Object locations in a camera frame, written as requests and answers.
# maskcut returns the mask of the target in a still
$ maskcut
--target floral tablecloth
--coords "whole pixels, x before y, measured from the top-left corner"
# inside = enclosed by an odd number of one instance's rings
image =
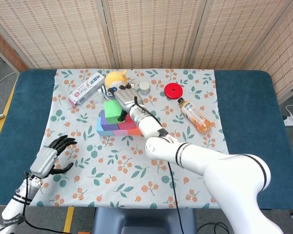
[[[95,72],[107,75],[112,70],[58,70],[54,79],[52,106],[41,147],[55,138],[69,135],[77,145],[68,146],[56,161],[56,168],[73,162],[66,174],[51,175],[42,181],[32,205],[89,206],[114,208],[175,208],[167,162],[150,160],[145,155],[141,136],[99,136],[97,118],[104,108],[104,97],[95,93],[75,109],[68,96]],[[127,70],[128,82],[146,80],[151,91],[141,95],[145,106],[180,142],[187,141],[228,153],[220,116],[213,70],[133,69]],[[212,122],[207,135],[198,133],[184,117],[177,100],[167,99],[164,86],[177,82],[183,98],[191,101]],[[207,192],[201,176],[171,165],[180,208],[218,208]]]

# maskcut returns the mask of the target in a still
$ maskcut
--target red lid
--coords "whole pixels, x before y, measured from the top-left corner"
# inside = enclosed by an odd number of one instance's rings
[[[178,99],[182,96],[182,87],[177,83],[169,83],[164,88],[166,97],[170,99]]]

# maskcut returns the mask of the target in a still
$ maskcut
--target toy block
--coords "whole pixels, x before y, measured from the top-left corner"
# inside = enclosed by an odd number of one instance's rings
[[[114,136],[127,136],[128,130],[114,130],[113,134]]]
[[[98,117],[97,121],[97,133],[99,136],[113,136],[114,133],[113,131],[104,131],[102,126],[101,126],[101,117]]]
[[[104,110],[101,110],[100,118],[101,118],[101,127],[103,128],[104,131],[119,130],[118,124],[109,124],[107,122]]]
[[[117,100],[104,102],[104,113],[108,124],[119,123],[118,118],[122,114],[122,108]]]
[[[140,129],[136,127],[135,129],[128,129],[128,135],[134,136],[134,135],[142,135]]]
[[[137,125],[135,122],[132,120],[129,114],[126,115],[125,117],[125,122],[124,123],[119,123],[118,124],[120,130],[128,130],[128,129],[135,129]]]

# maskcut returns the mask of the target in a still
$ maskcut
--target toothpaste box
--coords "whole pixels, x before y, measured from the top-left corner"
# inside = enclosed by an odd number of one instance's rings
[[[69,95],[69,102],[74,108],[76,105],[82,105],[103,85],[104,79],[105,77],[100,73],[95,73]]]

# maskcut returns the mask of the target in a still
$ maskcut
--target plastic bottle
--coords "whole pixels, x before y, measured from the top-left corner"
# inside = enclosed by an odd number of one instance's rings
[[[211,124],[189,101],[185,101],[182,97],[178,99],[181,112],[194,124],[196,129],[206,134],[211,129]]]

